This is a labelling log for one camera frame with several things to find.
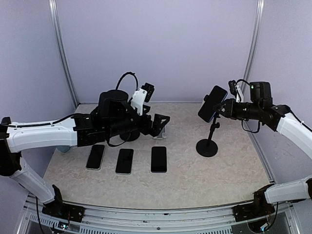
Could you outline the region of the blue phone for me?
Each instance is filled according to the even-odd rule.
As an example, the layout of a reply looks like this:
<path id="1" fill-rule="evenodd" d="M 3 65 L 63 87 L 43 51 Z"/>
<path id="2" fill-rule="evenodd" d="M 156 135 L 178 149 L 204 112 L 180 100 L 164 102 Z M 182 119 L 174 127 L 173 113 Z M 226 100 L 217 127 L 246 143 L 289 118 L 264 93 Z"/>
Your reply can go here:
<path id="1" fill-rule="evenodd" d="M 205 122 L 209 123 L 215 115 L 214 106 L 223 102 L 227 94 L 228 92 L 225 89 L 217 85 L 214 86 L 211 92 L 205 96 L 203 105 L 199 109 L 198 116 Z"/>

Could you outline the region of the white phone stand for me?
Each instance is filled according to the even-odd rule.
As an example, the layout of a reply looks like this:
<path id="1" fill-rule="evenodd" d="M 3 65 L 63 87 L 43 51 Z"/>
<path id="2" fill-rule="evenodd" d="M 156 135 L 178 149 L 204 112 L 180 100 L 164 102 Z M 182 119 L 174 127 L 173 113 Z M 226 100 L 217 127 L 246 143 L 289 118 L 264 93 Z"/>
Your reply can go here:
<path id="1" fill-rule="evenodd" d="M 160 131 L 160 133 L 153 137 L 153 139 L 166 139 L 166 126 L 163 127 L 163 129 Z"/>

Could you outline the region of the black round-base phone stand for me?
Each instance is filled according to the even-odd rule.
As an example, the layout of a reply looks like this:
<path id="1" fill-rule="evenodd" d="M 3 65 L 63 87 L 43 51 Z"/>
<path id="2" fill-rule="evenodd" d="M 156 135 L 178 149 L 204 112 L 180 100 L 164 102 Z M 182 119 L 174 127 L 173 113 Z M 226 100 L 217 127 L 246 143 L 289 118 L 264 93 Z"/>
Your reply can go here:
<path id="1" fill-rule="evenodd" d="M 126 142 L 132 142 L 140 137 L 140 132 L 130 132 L 119 135 L 120 139 Z"/>

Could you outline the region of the black tripod stand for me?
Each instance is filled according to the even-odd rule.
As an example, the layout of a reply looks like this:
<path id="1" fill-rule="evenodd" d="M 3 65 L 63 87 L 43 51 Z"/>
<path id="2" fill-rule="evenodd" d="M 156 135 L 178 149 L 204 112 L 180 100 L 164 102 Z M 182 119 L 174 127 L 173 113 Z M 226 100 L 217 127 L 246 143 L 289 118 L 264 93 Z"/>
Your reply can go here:
<path id="1" fill-rule="evenodd" d="M 217 144 L 212 140 L 215 129 L 218 129 L 220 127 L 220 123 L 217 122 L 217 119 L 218 118 L 216 118 L 216 115 L 214 115 L 212 119 L 213 122 L 210 126 L 210 133 L 209 133 L 208 138 L 201 139 L 196 144 L 196 151 L 203 157 L 213 157 L 216 155 L 218 151 Z"/>

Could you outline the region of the black phone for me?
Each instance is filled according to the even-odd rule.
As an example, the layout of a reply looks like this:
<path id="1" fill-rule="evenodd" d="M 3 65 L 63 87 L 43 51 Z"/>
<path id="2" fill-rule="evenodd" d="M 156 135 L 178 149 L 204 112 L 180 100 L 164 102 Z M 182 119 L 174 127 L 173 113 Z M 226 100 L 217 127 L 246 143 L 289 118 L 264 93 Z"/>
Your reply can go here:
<path id="1" fill-rule="evenodd" d="M 132 171 L 133 149 L 120 149 L 115 172 L 129 175 Z"/>
<path id="2" fill-rule="evenodd" d="M 165 146 L 154 146 L 151 152 L 151 172 L 167 172 L 167 150 Z"/>

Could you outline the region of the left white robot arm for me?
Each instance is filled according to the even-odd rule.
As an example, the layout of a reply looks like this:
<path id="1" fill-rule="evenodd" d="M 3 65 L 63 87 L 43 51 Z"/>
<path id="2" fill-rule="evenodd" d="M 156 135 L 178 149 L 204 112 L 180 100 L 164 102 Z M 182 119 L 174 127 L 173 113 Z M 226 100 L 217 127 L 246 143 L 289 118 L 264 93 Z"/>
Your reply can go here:
<path id="1" fill-rule="evenodd" d="M 99 96 L 97 107 L 89 114 L 71 114 L 50 122 L 18 123 L 4 117 L 0 123 L 0 174 L 19 183 L 45 207 L 62 217 L 68 213 L 60 190 L 46 182 L 22 158 L 23 150 L 52 146 L 84 147 L 109 143 L 112 137 L 139 131 L 156 137 L 170 121 L 169 116 L 148 114 L 150 93 L 135 91 L 132 98 L 122 90 Z"/>

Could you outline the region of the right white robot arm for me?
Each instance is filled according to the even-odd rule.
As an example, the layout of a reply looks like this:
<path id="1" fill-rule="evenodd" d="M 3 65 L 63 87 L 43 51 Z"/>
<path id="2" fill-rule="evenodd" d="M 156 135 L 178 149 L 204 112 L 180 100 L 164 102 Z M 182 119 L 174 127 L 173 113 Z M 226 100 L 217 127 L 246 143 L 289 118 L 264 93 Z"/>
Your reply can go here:
<path id="1" fill-rule="evenodd" d="M 250 82 L 250 102 L 226 99 L 214 110 L 234 120 L 257 120 L 280 133 L 308 157 L 312 156 L 312 130 L 287 105 L 274 105 L 268 82 Z M 246 220 L 274 213 L 279 202 L 302 201 L 312 197 L 312 177 L 283 183 L 269 184 L 254 192 L 253 202 L 233 208 L 236 220 Z"/>

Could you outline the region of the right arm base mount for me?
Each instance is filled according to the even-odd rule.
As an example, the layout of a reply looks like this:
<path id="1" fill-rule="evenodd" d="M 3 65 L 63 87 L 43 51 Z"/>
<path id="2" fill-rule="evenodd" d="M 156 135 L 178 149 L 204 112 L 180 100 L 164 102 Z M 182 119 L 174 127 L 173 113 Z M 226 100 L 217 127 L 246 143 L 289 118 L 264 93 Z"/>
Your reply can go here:
<path id="1" fill-rule="evenodd" d="M 254 202 L 233 207 L 236 222 L 245 221 L 274 213 L 275 208 L 272 204 L 256 205 Z"/>

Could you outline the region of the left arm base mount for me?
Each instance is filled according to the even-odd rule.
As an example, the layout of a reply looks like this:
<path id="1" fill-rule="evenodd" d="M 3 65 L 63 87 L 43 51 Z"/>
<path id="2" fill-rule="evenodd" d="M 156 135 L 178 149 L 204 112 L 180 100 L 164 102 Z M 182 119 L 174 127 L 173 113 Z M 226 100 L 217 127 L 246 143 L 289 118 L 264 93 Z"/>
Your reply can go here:
<path id="1" fill-rule="evenodd" d="M 43 205 L 42 213 L 52 217 L 65 219 L 67 221 L 80 223 L 85 213 L 85 208 L 82 206 L 53 201 Z"/>

